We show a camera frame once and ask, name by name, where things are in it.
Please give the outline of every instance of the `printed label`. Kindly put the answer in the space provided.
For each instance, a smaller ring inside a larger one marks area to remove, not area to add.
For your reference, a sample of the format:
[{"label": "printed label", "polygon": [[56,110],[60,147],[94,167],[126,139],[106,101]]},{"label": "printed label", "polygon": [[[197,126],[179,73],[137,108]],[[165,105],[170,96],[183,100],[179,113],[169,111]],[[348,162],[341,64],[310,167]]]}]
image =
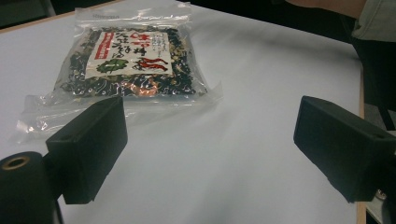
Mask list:
[{"label": "printed label", "polygon": [[135,74],[172,74],[168,34],[102,32],[85,78]]}]

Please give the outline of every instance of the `sealed plastic package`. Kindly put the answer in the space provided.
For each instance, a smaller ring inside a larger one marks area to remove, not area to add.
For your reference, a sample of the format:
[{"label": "sealed plastic package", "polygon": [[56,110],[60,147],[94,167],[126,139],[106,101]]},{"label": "sealed plastic package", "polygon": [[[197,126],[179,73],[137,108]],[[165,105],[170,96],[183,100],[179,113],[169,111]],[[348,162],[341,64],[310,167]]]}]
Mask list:
[{"label": "sealed plastic package", "polygon": [[195,61],[190,18],[189,3],[77,9],[74,45],[54,90],[26,98],[17,141],[53,134],[112,96],[123,96],[127,122],[134,124],[166,116],[169,108],[215,103],[221,92],[207,87]]}]

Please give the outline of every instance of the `white surface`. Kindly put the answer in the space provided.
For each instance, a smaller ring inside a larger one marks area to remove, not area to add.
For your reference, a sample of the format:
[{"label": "white surface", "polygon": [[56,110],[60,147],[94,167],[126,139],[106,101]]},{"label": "white surface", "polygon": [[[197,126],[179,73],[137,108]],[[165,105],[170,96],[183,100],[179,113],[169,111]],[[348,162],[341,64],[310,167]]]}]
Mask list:
[{"label": "white surface", "polygon": [[[147,8],[171,1],[126,1]],[[94,202],[65,205],[67,224],[356,223],[347,203],[293,143],[303,95],[358,114],[354,49],[321,36],[201,7],[191,40],[200,68],[224,99],[138,128]],[[27,94],[52,90],[73,41],[66,17],[0,35],[0,158]]]}]

